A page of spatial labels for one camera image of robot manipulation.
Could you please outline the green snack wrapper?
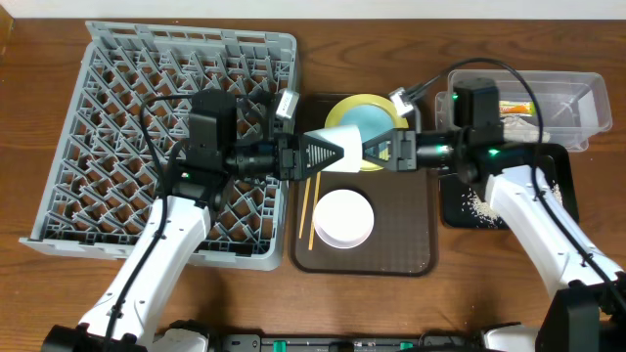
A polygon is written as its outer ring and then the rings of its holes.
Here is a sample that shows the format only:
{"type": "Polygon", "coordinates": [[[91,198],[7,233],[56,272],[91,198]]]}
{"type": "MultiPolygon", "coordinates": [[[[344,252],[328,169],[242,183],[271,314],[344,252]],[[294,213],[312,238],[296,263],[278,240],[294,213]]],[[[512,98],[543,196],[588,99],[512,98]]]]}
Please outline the green snack wrapper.
{"type": "Polygon", "coordinates": [[[501,115],[509,115],[509,114],[533,115],[536,113],[536,109],[532,102],[500,101],[499,109],[500,109],[501,115]]]}

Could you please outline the rice food waste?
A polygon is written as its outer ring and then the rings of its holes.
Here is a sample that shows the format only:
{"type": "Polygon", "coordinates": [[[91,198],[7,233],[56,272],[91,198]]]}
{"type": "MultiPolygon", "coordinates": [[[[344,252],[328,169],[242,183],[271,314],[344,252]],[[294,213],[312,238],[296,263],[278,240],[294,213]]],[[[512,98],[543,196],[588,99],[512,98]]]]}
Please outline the rice food waste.
{"type": "Polygon", "coordinates": [[[485,201],[472,191],[461,195],[461,215],[464,221],[469,222],[470,228],[503,230],[506,223],[485,201]]]}

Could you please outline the pink white bowl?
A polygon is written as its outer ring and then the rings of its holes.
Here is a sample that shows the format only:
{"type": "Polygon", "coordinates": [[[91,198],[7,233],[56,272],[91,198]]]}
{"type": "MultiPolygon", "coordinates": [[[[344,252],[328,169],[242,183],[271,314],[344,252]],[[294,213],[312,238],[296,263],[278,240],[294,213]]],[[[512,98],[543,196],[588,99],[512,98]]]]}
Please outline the pink white bowl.
{"type": "Polygon", "coordinates": [[[317,236],[337,249],[351,249],[363,244],[375,225],[370,202],[355,191],[340,189],[322,196],[313,211],[317,236]]]}

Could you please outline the light blue bowl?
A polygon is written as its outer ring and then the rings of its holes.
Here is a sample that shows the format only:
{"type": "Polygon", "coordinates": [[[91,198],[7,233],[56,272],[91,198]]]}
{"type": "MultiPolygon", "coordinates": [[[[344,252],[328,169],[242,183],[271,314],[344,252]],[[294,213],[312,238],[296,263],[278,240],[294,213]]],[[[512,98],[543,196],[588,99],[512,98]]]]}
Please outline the light blue bowl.
{"type": "Polygon", "coordinates": [[[365,143],[394,128],[390,115],[377,106],[360,105],[349,109],[340,119],[339,125],[355,125],[365,143]]]}

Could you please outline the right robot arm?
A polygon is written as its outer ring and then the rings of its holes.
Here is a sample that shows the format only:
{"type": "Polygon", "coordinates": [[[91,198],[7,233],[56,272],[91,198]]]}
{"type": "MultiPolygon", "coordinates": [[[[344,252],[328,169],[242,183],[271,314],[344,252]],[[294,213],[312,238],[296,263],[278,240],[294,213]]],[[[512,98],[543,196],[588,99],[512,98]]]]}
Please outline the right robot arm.
{"type": "Polygon", "coordinates": [[[506,141],[493,80],[461,81],[454,93],[454,130],[391,129],[365,142],[363,157],[395,172],[450,169],[504,220],[536,267],[552,298],[541,327],[485,329],[480,350],[624,350],[625,272],[554,197],[538,166],[544,143],[506,141]]]}

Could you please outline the white napkin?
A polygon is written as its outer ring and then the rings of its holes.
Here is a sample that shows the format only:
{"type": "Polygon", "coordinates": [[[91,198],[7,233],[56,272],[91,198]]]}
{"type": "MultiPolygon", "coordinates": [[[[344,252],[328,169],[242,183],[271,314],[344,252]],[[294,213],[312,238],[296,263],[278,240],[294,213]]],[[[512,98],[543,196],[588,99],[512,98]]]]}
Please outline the white napkin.
{"type": "Polygon", "coordinates": [[[508,142],[535,143],[539,141],[539,127],[519,116],[503,118],[504,139],[508,142]]]}

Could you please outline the white paper cup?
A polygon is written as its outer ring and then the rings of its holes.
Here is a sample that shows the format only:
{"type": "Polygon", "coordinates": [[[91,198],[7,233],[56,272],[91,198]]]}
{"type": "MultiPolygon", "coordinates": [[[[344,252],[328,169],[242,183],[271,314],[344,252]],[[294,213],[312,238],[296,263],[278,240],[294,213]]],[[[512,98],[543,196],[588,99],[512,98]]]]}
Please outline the white paper cup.
{"type": "Polygon", "coordinates": [[[358,173],[362,163],[362,140],[356,125],[343,125],[318,129],[307,132],[307,135],[342,147],[343,157],[330,166],[325,172],[358,173]]]}

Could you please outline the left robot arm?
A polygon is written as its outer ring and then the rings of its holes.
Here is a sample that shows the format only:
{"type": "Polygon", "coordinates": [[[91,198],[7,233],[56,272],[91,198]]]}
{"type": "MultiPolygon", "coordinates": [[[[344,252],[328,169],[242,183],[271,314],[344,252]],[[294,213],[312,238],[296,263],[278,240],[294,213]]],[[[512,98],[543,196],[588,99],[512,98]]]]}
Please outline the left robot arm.
{"type": "Polygon", "coordinates": [[[270,175],[299,181],[341,160],[345,149],[313,134],[267,129],[262,140],[237,137],[241,97],[217,89],[178,94],[188,101],[189,139],[156,168],[160,196],[111,285],[74,328],[55,325],[44,351],[207,351],[210,336],[178,321],[157,325],[183,269],[224,207],[235,179],[270,175]]]}

